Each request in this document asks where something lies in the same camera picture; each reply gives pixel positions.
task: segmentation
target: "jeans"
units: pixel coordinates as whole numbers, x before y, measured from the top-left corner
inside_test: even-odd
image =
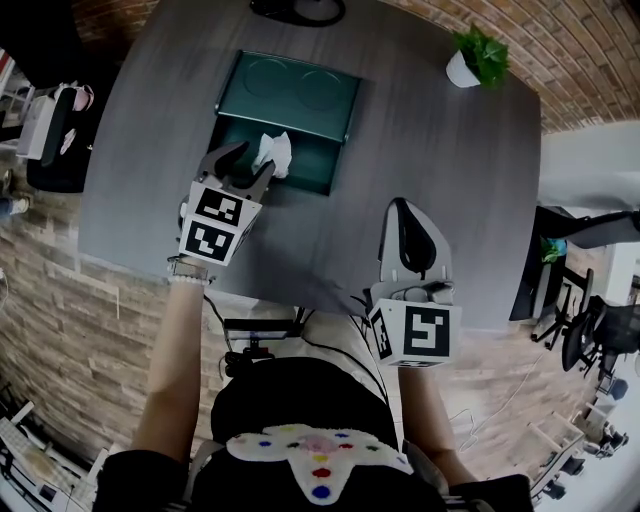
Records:
[[[11,214],[11,201],[8,197],[0,197],[0,219],[4,219]]]

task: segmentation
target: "forearm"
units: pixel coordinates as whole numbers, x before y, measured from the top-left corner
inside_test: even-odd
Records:
[[[200,393],[200,345],[204,288],[171,285],[149,367],[149,393],[190,398]]]
[[[431,459],[449,485],[475,481],[458,459],[451,422],[432,371],[399,368],[398,379],[407,441]]]
[[[408,441],[426,455],[454,450],[455,438],[432,372],[399,368],[402,421]]]
[[[149,396],[132,448],[186,462],[200,403],[200,336],[204,289],[174,283],[149,368]]]

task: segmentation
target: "teal container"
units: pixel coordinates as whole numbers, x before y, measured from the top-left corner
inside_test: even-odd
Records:
[[[286,131],[289,175],[272,183],[329,195],[359,84],[358,78],[321,66],[240,51],[216,107],[210,148],[248,141],[234,169],[246,176],[262,134],[276,137]]]

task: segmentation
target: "beaded bracelet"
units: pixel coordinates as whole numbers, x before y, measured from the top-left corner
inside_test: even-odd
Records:
[[[201,286],[211,286],[211,279],[197,279],[189,276],[170,276],[170,283],[193,283]]]

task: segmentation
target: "gray table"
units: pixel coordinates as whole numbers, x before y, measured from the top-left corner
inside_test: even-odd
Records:
[[[458,89],[445,31],[374,0],[347,0],[339,24],[300,28],[248,0],[163,0],[135,42],[100,124],[80,222],[82,252],[165,275],[178,203],[206,153],[214,107],[238,49],[362,77],[358,111],[330,197],[273,186],[217,288],[325,311],[361,313],[378,276],[385,209],[403,196],[453,251],[467,327],[502,329],[520,281],[540,168],[536,94]]]

